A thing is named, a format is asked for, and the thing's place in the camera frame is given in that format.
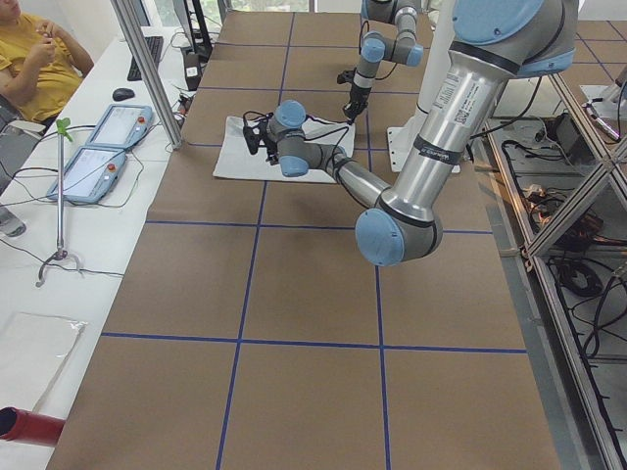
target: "black mouse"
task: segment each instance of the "black mouse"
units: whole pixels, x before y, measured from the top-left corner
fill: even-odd
[[[114,90],[114,101],[124,101],[135,96],[135,92],[130,88],[117,88]]]

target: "red cylinder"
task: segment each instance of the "red cylinder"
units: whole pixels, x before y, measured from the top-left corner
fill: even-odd
[[[0,439],[54,447],[65,420],[7,407],[0,409]]]

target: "white table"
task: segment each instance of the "white table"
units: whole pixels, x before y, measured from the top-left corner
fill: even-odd
[[[162,35],[165,38],[163,59],[159,73],[169,102],[174,104],[179,88],[186,89],[182,56],[170,46],[175,28],[145,28],[145,35]],[[184,39],[176,36],[174,46],[183,45]],[[61,117],[68,117],[72,126],[95,124],[113,102],[112,92],[119,87],[132,88],[135,98],[125,104],[151,105],[143,81],[127,82],[130,52],[125,41],[116,38],[85,78]],[[66,144],[66,160],[73,150],[89,135],[86,131],[71,131],[73,144]],[[24,167],[57,167],[57,138],[44,140],[27,159]],[[162,126],[157,126],[139,145],[134,154],[144,164],[138,186],[128,203],[120,209],[102,207],[73,207],[65,210],[65,247],[82,260],[83,267],[99,271],[124,273],[144,224],[146,211],[152,203],[169,160],[169,141]],[[124,202],[135,182],[140,164],[130,157],[111,194],[101,203],[119,205]],[[35,178],[23,178],[29,191],[42,197],[56,178],[56,173],[32,171]],[[23,187],[12,182],[0,202],[10,204],[29,199]],[[15,239],[4,238],[9,243],[29,250],[47,259],[56,251],[57,209],[54,204],[31,202],[12,206],[11,211],[23,220],[26,233]],[[96,346],[110,307],[120,286],[121,279],[105,275],[81,276],[76,272],[64,272],[47,268],[45,284],[35,287],[40,262],[25,253],[0,244],[0,328],[13,312],[63,316],[87,322],[76,348],[72,352],[61,375],[43,402],[40,412],[57,417],[68,416],[76,392]],[[74,267],[73,262],[65,264]],[[32,364],[29,373],[37,373]],[[11,403],[0,403],[0,407]],[[0,442],[0,468],[42,470],[52,454],[52,448]]]

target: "keyboard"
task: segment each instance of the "keyboard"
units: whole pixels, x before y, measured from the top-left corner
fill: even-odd
[[[158,67],[159,62],[161,61],[161,52],[164,49],[164,39],[162,36],[148,36],[144,39],[146,39],[150,56],[153,58],[155,66]],[[139,70],[137,62],[134,58],[130,61],[130,69],[128,70],[128,76],[126,79],[128,81],[141,80],[141,71]]]

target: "person's hand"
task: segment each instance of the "person's hand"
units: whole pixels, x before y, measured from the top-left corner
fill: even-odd
[[[50,37],[54,39],[59,37],[63,39],[66,31],[58,24],[51,22],[50,20],[41,20],[35,24],[35,31],[44,37]]]
[[[31,62],[41,69],[52,64],[52,61],[55,59],[56,49],[57,46],[54,41],[49,37],[44,37],[40,43],[30,48],[24,61]]]

